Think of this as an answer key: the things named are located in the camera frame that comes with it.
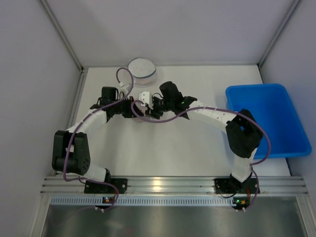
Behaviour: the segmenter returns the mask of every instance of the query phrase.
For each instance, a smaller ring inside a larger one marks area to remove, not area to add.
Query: white container
[[[156,67],[148,59],[134,58],[127,67],[134,77],[136,87],[146,87],[157,80]]]

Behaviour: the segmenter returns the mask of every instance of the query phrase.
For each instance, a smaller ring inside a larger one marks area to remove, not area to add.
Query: blue bin
[[[311,153],[312,147],[284,86],[230,86],[226,96],[230,110],[249,110],[268,134],[272,144],[269,158],[302,157]],[[267,150],[268,142],[264,137],[255,158],[263,158]]]

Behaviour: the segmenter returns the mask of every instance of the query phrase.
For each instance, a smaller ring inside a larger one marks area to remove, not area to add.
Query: gray wall
[[[303,0],[266,60],[266,82],[283,84],[290,94],[313,147],[305,158],[292,158],[294,174],[304,176],[316,207],[316,0]]]
[[[256,64],[293,0],[47,0],[84,66]]]
[[[0,236],[27,236],[79,71],[36,0],[0,1]]]

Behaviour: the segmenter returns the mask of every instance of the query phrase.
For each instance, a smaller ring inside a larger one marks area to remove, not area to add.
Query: white table
[[[118,87],[117,68],[90,68],[85,81],[77,121],[101,96],[103,86]],[[225,89],[230,85],[260,84],[257,66],[175,66],[157,67],[158,80],[142,91],[160,92],[159,86],[172,81],[184,96],[190,95],[219,108],[226,108]],[[129,78],[120,73],[123,81]],[[165,113],[162,119],[174,116]],[[198,122],[176,119],[169,123],[134,122],[114,116],[89,137],[92,162],[112,175],[141,176],[227,176],[233,153],[220,130]],[[290,175],[284,158],[269,159],[255,167],[260,176]]]

